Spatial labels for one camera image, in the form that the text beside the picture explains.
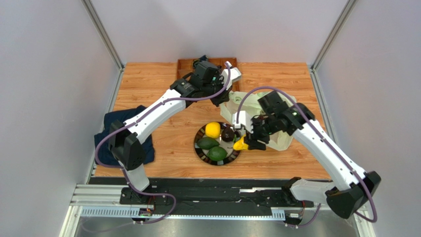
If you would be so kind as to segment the yellow fake pepper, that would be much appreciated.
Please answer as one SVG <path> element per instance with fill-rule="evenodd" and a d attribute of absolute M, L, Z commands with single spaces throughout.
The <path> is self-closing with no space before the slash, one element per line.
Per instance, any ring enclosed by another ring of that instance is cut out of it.
<path fill-rule="evenodd" d="M 238 141 L 236 141 L 233 145 L 233 149 L 236 151 L 248 150 L 249 146 L 245 142 L 245 136 L 242 136 Z"/>

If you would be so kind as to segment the pale green plastic bag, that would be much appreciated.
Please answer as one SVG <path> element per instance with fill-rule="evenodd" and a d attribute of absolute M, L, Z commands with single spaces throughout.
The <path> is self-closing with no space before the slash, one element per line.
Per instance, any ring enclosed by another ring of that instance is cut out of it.
<path fill-rule="evenodd" d="M 263 115 L 264 111 L 261 105 L 258 103 L 258 99 L 262 98 L 269 92 L 257 92 L 253 93 L 246 98 L 241 110 L 246 111 L 250 116 Z M 229 93 L 229 101 L 222 103 L 220 107 L 220 115 L 228 122 L 232 122 L 232 116 L 237 112 L 238 107 L 246 96 L 246 92 L 231 91 Z M 293 138 L 287 133 L 279 131 L 270 135 L 270 140 L 267 146 L 277 151 L 287 150 L 290 146 Z"/>

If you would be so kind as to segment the yellow fake lemon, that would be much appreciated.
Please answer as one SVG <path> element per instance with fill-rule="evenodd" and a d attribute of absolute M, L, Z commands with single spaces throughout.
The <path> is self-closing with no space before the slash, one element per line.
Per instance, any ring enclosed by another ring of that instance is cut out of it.
<path fill-rule="evenodd" d="M 221 127 L 219 122 L 210 122 L 205 126 L 205 135 L 207 137 L 217 139 L 220 137 Z"/>

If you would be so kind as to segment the green fake lime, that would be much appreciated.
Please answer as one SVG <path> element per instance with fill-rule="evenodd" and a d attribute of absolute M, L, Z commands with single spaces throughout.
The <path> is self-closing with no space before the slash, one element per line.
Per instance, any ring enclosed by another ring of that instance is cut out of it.
<path fill-rule="evenodd" d="M 221 161 L 227 157 L 227 154 L 228 153 L 224 148 L 216 146 L 209 149 L 207 157 L 213 161 Z"/>

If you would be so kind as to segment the green fake avocado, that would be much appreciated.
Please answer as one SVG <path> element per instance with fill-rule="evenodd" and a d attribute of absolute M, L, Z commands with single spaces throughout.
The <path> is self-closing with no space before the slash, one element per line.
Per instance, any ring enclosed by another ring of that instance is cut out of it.
<path fill-rule="evenodd" d="M 197 146 L 203 150 L 209 150 L 213 147 L 218 147 L 219 142 L 216 141 L 214 138 L 203 137 L 197 141 Z"/>

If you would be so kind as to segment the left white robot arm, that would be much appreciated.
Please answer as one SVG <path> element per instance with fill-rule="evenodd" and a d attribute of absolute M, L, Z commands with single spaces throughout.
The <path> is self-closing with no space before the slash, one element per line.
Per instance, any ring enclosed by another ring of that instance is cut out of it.
<path fill-rule="evenodd" d="M 233 83 L 242 73 L 230 62 L 225 68 L 209 61 L 196 63 L 192 72 L 175 80 L 169 89 L 151 106 L 124 121 L 115 121 L 106 137 L 108 149 L 119 162 L 129 187 L 140 195 L 150 185 L 144 169 L 146 139 L 169 118 L 185 110 L 192 103 L 209 100 L 215 106 L 229 101 Z"/>

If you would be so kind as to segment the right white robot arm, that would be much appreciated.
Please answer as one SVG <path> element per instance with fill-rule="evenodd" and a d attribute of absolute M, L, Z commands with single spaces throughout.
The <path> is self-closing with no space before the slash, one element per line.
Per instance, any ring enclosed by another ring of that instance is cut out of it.
<path fill-rule="evenodd" d="M 273 88 L 258 99 L 262 115 L 251 116 L 239 108 L 232 116 L 233 126 L 245 130 L 244 149 L 264 151 L 270 135 L 280 131 L 287 133 L 312 153 L 331 178 L 330 182 L 292 178 L 282 187 L 287 201 L 307 200 L 325 204 L 343 219 L 358 215 L 358 209 L 369 202 L 373 217 L 366 220 L 375 222 L 377 211 L 373 195 L 381 182 L 379 174 L 367 172 L 349 158 L 305 105 L 285 95 L 292 103 L 289 106 L 280 94 L 282 91 Z"/>

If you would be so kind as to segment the black rimmed ceramic plate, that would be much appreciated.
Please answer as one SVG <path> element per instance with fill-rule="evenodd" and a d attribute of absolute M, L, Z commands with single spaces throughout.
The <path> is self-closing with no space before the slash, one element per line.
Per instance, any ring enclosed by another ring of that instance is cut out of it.
<path fill-rule="evenodd" d="M 221 132 L 226 127 L 233 128 L 230 124 L 227 124 L 227 123 L 220 122 L 219 124 L 220 124 L 220 127 L 221 127 Z M 197 141 L 199 139 L 203 138 L 203 137 L 207 137 L 205 135 L 205 125 L 202 126 L 197 131 L 197 133 L 196 133 L 196 135 L 194 137 L 194 140 L 193 140 L 193 147 L 194 147 L 194 152 L 195 152 L 196 156 L 200 160 L 202 160 L 203 162 L 205 162 L 205 163 L 208 163 L 208 164 L 211 164 L 211 165 L 215 165 L 215 166 L 226 165 L 226 164 L 229 164 L 229 163 L 233 162 L 240 155 L 240 153 L 241 153 L 240 151 L 236 151 L 236 150 L 233 149 L 233 145 L 234 145 L 233 142 L 224 142 L 224 141 L 222 141 L 221 137 L 219 137 L 219 138 L 217 138 L 215 140 L 219 142 L 219 146 L 222 147 L 222 148 L 224 148 L 227 151 L 228 154 L 227 154 L 227 157 L 224 160 L 221 160 L 221 161 L 213 161 L 213 160 L 211 160 L 211 159 L 209 159 L 207 157 L 207 153 L 208 153 L 209 150 L 203 150 L 203 149 L 201 149 L 201 148 L 199 148 L 197 146 Z"/>

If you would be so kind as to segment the dark rolled sock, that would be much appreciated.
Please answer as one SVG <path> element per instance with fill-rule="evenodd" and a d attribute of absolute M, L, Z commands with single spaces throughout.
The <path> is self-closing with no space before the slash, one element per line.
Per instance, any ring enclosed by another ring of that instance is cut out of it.
<path fill-rule="evenodd" d="M 202 62 L 202 61 L 208 61 L 208 60 L 209 60 L 209 58 L 208 58 L 207 55 L 203 55 L 200 58 L 193 60 L 193 62 L 192 62 L 192 69 L 196 69 L 197 65 L 200 62 Z"/>

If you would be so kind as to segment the wooden compartment tray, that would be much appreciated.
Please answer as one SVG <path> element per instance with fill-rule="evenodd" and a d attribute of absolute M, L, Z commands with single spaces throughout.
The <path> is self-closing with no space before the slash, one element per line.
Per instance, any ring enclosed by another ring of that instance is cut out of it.
<path fill-rule="evenodd" d="M 195 60 L 195 59 L 194 58 L 178 59 L 178 61 L 177 61 L 177 72 L 176 72 L 176 78 L 175 79 L 179 79 L 179 78 L 185 76 L 186 74 L 188 74 L 190 72 L 193 72 L 193 69 L 192 69 L 193 60 Z M 224 62 L 229 61 L 234 67 L 237 67 L 237 58 L 235 58 L 235 57 L 219 57 L 219 58 L 218 57 L 211 57 L 211 58 L 209 58 L 208 61 L 217 65 L 217 66 L 221 66 L 223 68 L 225 68 Z"/>

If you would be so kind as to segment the dark blue cloth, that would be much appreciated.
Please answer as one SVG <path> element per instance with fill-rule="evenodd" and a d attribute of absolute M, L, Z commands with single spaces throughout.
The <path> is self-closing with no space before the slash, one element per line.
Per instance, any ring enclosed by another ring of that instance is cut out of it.
<path fill-rule="evenodd" d="M 127 110 L 120 110 L 120 111 L 113 111 L 105 114 L 103 119 L 104 129 L 102 132 L 94 135 L 94 144 L 95 147 L 99 145 L 99 143 L 109 135 L 109 129 L 112 124 L 112 122 L 118 120 L 120 122 L 124 122 L 127 119 L 130 119 L 142 111 L 146 109 L 145 106 L 138 106 L 135 109 L 127 109 Z M 152 136 L 150 135 L 145 142 L 142 144 L 142 147 L 146 153 L 146 159 L 144 161 L 144 164 L 152 163 L 155 160 L 155 149 L 153 147 L 153 140 Z M 105 164 L 110 166 L 121 166 L 119 162 L 113 157 L 111 151 L 108 149 L 108 140 L 104 142 L 103 145 L 101 145 L 99 151 L 98 151 L 98 158 L 99 160 Z"/>

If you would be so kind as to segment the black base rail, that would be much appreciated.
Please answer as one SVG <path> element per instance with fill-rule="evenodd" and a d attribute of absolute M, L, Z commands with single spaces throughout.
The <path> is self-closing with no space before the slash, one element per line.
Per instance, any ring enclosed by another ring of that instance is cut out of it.
<path fill-rule="evenodd" d="M 155 214 L 266 216 L 273 207 L 302 211 L 310 201 L 292 201 L 282 192 L 286 180 L 151 178 L 145 190 L 152 196 L 122 188 L 120 204 L 153 208 Z"/>

